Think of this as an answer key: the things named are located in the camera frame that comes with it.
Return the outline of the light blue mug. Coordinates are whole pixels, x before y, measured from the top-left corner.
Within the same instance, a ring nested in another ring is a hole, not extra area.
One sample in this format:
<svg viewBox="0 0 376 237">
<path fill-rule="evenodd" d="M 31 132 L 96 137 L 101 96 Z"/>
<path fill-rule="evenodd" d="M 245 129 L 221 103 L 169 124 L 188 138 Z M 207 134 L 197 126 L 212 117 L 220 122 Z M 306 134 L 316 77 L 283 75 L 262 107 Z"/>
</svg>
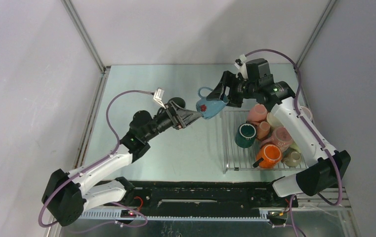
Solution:
<svg viewBox="0 0 376 237">
<path fill-rule="evenodd" d="M 214 100 L 207 100 L 206 97 L 201 94 L 203 89 L 212 91 L 212 89 L 209 87 L 200 87 L 198 89 L 197 94 L 200 97 L 200 100 L 196 103 L 196 110 L 201 113 L 204 119 L 211 119 L 220 113 L 224 108 L 213 108 L 212 102 Z"/>
</svg>

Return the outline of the dark green mug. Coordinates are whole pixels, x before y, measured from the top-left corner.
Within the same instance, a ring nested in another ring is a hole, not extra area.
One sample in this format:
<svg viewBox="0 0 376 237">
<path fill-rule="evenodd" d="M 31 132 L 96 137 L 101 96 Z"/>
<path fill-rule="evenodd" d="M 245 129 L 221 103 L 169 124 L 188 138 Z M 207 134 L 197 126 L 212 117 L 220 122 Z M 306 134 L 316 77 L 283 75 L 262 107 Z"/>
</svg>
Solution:
<svg viewBox="0 0 376 237">
<path fill-rule="evenodd" d="M 257 131 L 254 125 L 250 123 L 242 123 L 235 136 L 235 143 L 241 148 L 249 148 L 254 144 Z"/>
</svg>

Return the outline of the orange mug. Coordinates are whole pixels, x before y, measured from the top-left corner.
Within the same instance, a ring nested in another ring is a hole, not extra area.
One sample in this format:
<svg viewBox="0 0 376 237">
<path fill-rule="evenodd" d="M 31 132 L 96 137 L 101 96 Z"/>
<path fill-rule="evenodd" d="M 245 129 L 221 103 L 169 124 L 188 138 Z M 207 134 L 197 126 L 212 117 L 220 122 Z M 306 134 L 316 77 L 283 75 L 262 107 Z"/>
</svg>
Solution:
<svg viewBox="0 0 376 237">
<path fill-rule="evenodd" d="M 283 157 L 281 150 L 273 145 L 264 145 L 256 155 L 256 161 L 252 164 L 254 168 L 260 167 L 264 169 L 273 168 Z"/>
</svg>

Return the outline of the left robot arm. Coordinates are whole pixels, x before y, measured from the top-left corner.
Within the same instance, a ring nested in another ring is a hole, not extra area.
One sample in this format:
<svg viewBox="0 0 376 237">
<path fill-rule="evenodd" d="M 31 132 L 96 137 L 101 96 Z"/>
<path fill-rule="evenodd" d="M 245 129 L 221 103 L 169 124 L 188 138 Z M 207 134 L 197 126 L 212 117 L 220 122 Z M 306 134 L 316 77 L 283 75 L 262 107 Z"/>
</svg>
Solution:
<svg viewBox="0 0 376 237">
<path fill-rule="evenodd" d="M 134 201 L 134 186 L 126 178 L 118 177 L 104 185 L 99 182 L 145 155 L 150 149 L 148 142 L 160 133 L 169 128 L 186 128 L 203 116 L 200 106 L 192 111 L 184 108 L 183 103 L 183 99 L 175 97 L 154 116 L 145 110 L 136 112 L 128 132 L 118 138 L 117 146 L 108 155 L 68 172 L 54 171 L 42 196 L 40 214 L 48 210 L 55 219 L 53 224 L 65 227 L 94 207 L 112 202 L 130 205 Z"/>
</svg>

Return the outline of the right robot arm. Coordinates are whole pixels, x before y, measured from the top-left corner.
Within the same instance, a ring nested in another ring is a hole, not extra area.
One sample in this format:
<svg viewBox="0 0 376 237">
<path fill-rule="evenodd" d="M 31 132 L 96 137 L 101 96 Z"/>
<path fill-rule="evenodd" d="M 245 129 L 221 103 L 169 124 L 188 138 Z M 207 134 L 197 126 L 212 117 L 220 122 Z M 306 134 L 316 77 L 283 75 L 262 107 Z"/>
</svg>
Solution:
<svg viewBox="0 0 376 237">
<path fill-rule="evenodd" d="M 266 201 L 279 206 L 286 196 L 304 193 L 314 196 L 332 185 L 342 187 L 341 179 L 351 157 L 339 152 L 300 111 L 298 93 L 284 81 L 274 82 L 269 63 L 265 59 L 237 61 L 238 72 L 224 71 L 220 82 L 206 96 L 209 101 L 227 101 L 227 106 L 239 108 L 243 100 L 254 99 L 265 106 L 285 127 L 303 154 L 308 168 L 283 177 L 266 192 Z"/>
</svg>

